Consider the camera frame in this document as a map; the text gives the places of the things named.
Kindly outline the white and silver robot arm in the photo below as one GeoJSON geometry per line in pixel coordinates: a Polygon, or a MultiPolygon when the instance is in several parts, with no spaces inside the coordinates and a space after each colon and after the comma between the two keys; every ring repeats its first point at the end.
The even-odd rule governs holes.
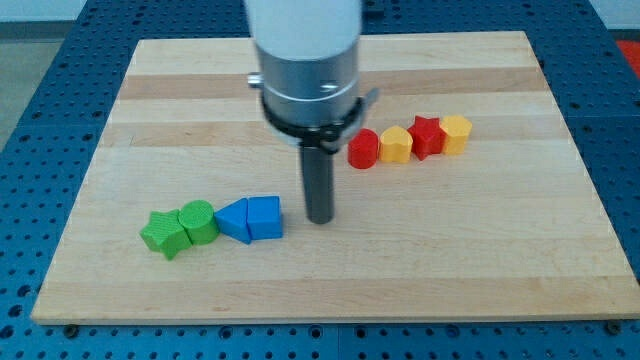
{"type": "Polygon", "coordinates": [[[363,125],[379,90],[360,94],[360,0],[246,0],[271,126],[301,147],[339,151],[363,125]]]}

